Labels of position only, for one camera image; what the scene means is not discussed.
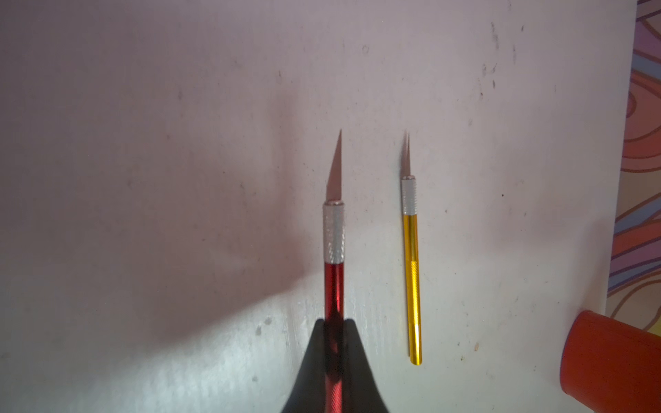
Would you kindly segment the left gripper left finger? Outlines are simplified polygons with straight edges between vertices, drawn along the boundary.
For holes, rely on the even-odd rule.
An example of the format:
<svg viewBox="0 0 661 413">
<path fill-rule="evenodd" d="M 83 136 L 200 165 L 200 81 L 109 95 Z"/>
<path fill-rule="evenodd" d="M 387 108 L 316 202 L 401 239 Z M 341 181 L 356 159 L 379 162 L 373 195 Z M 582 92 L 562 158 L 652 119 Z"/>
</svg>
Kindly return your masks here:
<svg viewBox="0 0 661 413">
<path fill-rule="evenodd" d="M 325 412 L 325 321 L 318 319 L 282 413 Z"/>
</svg>

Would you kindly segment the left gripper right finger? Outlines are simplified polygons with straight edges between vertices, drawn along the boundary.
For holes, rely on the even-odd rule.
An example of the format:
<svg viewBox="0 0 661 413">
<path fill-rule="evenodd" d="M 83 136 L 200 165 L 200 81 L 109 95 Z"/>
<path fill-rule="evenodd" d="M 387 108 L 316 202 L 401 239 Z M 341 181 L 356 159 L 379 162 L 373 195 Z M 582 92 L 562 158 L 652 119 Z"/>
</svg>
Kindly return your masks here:
<svg viewBox="0 0 661 413">
<path fill-rule="evenodd" d="M 389 413 L 384 403 L 353 319 L 344 321 L 342 350 L 343 412 Z"/>
</svg>

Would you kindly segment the red carving knife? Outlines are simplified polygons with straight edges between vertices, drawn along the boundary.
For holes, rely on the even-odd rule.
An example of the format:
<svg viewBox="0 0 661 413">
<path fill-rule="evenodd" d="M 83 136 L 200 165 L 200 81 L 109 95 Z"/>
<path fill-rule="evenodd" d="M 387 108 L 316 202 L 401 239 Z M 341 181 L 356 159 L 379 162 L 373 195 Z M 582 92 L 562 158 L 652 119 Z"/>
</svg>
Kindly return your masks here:
<svg viewBox="0 0 661 413">
<path fill-rule="evenodd" d="M 342 139 L 337 144 L 323 204 L 325 262 L 325 410 L 343 410 L 342 347 L 344 325 L 344 202 Z"/>
</svg>

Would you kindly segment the yellow carving knife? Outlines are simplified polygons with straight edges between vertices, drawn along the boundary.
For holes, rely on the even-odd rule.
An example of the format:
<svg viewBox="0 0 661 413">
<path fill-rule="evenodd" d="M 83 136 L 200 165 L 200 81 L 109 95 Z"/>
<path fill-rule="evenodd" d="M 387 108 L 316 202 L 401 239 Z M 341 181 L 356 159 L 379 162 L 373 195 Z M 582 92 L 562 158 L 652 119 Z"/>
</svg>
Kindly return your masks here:
<svg viewBox="0 0 661 413">
<path fill-rule="evenodd" d="M 400 190 L 406 274 L 408 351 L 411 363 L 420 366 L 423 362 L 423 349 L 418 258 L 417 180 L 411 173 L 410 142 L 410 134 L 405 132 L 401 156 Z"/>
</svg>

